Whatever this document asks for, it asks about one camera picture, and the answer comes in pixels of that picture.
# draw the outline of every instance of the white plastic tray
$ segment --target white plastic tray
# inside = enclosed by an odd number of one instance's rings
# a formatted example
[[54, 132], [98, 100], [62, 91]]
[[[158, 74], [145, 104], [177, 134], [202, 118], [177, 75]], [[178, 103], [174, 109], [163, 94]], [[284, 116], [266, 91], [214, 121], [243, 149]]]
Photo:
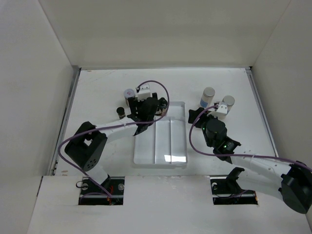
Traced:
[[170, 102], [167, 116], [136, 136], [134, 163], [146, 168], [187, 164], [185, 103]]

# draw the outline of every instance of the rectangular slot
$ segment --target rectangular slot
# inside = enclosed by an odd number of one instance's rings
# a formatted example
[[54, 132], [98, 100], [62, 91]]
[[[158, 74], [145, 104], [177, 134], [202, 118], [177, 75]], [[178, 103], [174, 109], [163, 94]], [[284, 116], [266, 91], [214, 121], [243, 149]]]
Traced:
[[227, 185], [226, 176], [211, 177], [210, 184], [214, 205], [258, 205], [255, 191], [248, 190], [241, 194], [244, 190], [231, 190]]
[[124, 177], [110, 177], [102, 184], [112, 194], [111, 198], [86, 177], [77, 186], [81, 187], [78, 205], [123, 205]]
[[156, 122], [155, 164], [171, 164], [170, 117]]

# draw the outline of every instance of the metal can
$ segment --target metal can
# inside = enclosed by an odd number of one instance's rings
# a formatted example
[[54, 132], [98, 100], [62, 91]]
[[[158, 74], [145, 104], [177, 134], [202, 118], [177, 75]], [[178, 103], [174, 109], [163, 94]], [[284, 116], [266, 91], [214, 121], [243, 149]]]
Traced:
[[212, 87], [205, 88], [203, 95], [201, 96], [199, 105], [203, 108], [207, 108], [211, 106], [214, 96], [215, 96], [215, 90]]
[[231, 110], [232, 106], [234, 105], [235, 103], [235, 99], [234, 97], [230, 96], [230, 95], [226, 95], [223, 100], [223, 102], [225, 102], [227, 105], [228, 105], [228, 113], [229, 111]]
[[126, 104], [127, 106], [129, 106], [129, 101], [128, 99], [129, 98], [135, 98], [136, 97], [136, 93], [133, 89], [126, 89], [124, 92], [123, 92], [123, 95], [125, 97], [125, 101], [126, 101]]

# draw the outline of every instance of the white platform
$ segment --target white platform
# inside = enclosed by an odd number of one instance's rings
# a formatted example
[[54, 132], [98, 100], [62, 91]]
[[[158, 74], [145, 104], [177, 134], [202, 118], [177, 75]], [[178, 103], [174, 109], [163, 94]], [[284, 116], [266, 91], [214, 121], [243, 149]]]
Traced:
[[185, 103], [170, 101], [165, 117], [136, 135], [134, 163], [141, 168], [185, 168], [187, 139]]
[[[173, 68], [173, 69], [133, 69], [133, 70], [93, 70], [82, 71], [69, 116], [65, 138], [72, 136], [85, 121], [104, 124], [118, 119], [116, 108], [126, 108], [123, 91], [135, 88], [141, 82], [154, 79], [168, 89], [170, 101], [185, 102], [185, 117], [189, 109], [197, 109], [205, 87], [215, 89], [214, 100], [222, 100], [225, 95], [235, 98], [235, 105], [223, 120], [228, 136], [239, 141], [242, 146], [236, 153], [251, 149], [262, 155], [274, 156], [269, 135], [258, 110], [246, 70], [240, 68]], [[165, 92], [157, 84], [150, 84], [152, 92], [165, 97]], [[188, 134], [190, 124], [186, 124]], [[193, 143], [201, 151], [212, 153], [205, 144], [201, 130], [193, 131]], [[107, 144], [100, 164], [110, 176], [182, 176], [228, 174], [233, 166], [216, 157], [200, 155], [187, 144], [188, 165], [185, 169], [144, 169], [134, 163], [134, 137], [123, 138]], [[80, 172], [59, 160], [58, 176], [75, 176]]]
[[207, 176], [126, 177], [122, 206], [77, 206], [79, 180], [43, 178], [28, 234], [311, 234], [305, 215], [272, 196], [213, 205]]

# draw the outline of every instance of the purple cable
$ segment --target purple cable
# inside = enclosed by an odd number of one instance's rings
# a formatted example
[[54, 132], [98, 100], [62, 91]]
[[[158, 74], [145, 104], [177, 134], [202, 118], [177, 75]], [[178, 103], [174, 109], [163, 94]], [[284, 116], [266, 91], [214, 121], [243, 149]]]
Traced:
[[[160, 121], [162, 118], [165, 117], [165, 115], [167, 114], [168, 112], [168, 109], [169, 109], [169, 103], [170, 103], [170, 100], [169, 100], [169, 93], [168, 93], [168, 90], [166, 89], [166, 87], [156, 81], [156, 80], [147, 80], [143, 83], [141, 83], [138, 87], [140, 87], [141, 85], [145, 84], [145, 83], [149, 83], [149, 82], [152, 82], [152, 83], [156, 83], [156, 84], [159, 84], [161, 87], [164, 88], [166, 94], [167, 94], [167, 101], [168, 101], [168, 106], [167, 106], [167, 109], [165, 111], [165, 113], [158, 119], [156, 120], [153, 120], [153, 121], [147, 121], [147, 122], [132, 122], [132, 123], [127, 123], [126, 126], [129, 126], [129, 125], [133, 125], [133, 124], [151, 124], [151, 123], [155, 123], [157, 121]], [[66, 140], [64, 140], [59, 146], [58, 146], [58, 155], [60, 156], [61, 159], [63, 159], [65, 162], [67, 162], [69, 165], [75, 167], [76, 169], [78, 169], [79, 171], [81, 171], [85, 176], [87, 176], [89, 178], [89, 180], [91, 180], [95, 185], [97, 185], [100, 189], [102, 189], [109, 197], [112, 197], [112, 195], [103, 187], [101, 186], [99, 183], [97, 183], [95, 180], [93, 180], [86, 172], [84, 172], [79, 166], [73, 164], [72, 162], [70, 162], [69, 160], [67, 160], [61, 153], [61, 148], [62, 146], [67, 143], [68, 141], [70, 140], [73, 140], [77, 137], [80, 137], [80, 136], [83, 136], [85, 134], [88, 134], [88, 133], [92, 133], [92, 132], [95, 132], [95, 131], [101, 131], [101, 130], [108, 130], [108, 129], [113, 129], [113, 128], [120, 128], [120, 127], [124, 127], [125, 125], [124, 124], [120, 124], [120, 125], [115, 125], [115, 126], [108, 126], [108, 127], [102, 127], [102, 128], [95, 128], [95, 129], [91, 129], [91, 130], [88, 130], [88, 131], [85, 131], [85, 132], [82, 132], [82, 133], [79, 133], [79, 134], [76, 134], [76, 135], [73, 135], [72, 137], [70, 138], [67, 138]]]
[[84, 199], [88, 195], [104, 195], [104, 194], [103, 193], [96, 193], [96, 192], [87, 193], [87, 194], [83, 195], [81, 198], [79, 198], [79, 201], [81, 202], [81, 200]]
[[219, 198], [222, 198], [222, 199], [228, 199], [228, 198], [235, 198], [235, 197], [238, 197], [238, 196], [242, 196], [244, 193], [246, 193], [248, 190], [244, 190], [238, 194], [234, 194], [234, 195], [230, 195], [230, 196], [218, 196], [216, 195], [217, 197]]
[[205, 110], [203, 110], [202, 112], [200, 112], [200, 114], [196, 117], [194, 123], [192, 124], [191, 126], [191, 129], [190, 129], [190, 133], [189, 133], [189, 142], [190, 142], [190, 145], [191, 147], [193, 148], [193, 150], [195, 150], [197, 153], [201, 154], [201, 155], [207, 155], [207, 156], [217, 156], [217, 157], [229, 157], [229, 156], [237, 156], [237, 157], [256, 157], [256, 158], [268, 158], [268, 159], [274, 159], [274, 160], [279, 160], [279, 161], [282, 161], [282, 162], [288, 162], [288, 163], [292, 163], [292, 164], [295, 164], [295, 165], [298, 165], [304, 169], [307, 169], [308, 171], [312, 172], [312, 169], [306, 165], [304, 165], [303, 163], [300, 163], [300, 162], [296, 162], [294, 160], [291, 160], [291, 159], [287, 159], [287, 158], [280, 158], [280, 157], [273, 157], [273, 156], [263, 156], [263, 155], [215, 155], [215, 154], [209, 154], [209, 153], [204, 153], [204, 152], [201, 152], [199, 151], [198, 149], [195, 148], [195, 146], [193, 145], [192, 143], [192, 131], [193, 131], [193, 128], [195, 126], [195, 124], [197, 123], [197, 121], [199, 120], [199, 118], [201, 117], [201, 115], [203, 113], [205, 113], [206, 111], [212, 109], [212, 108], [215, 108], [215, 107], [218, 107], [218, 105], [215, 105], [215, 106], [211, 106], [211, 107], [208, 107], [206, 108]]

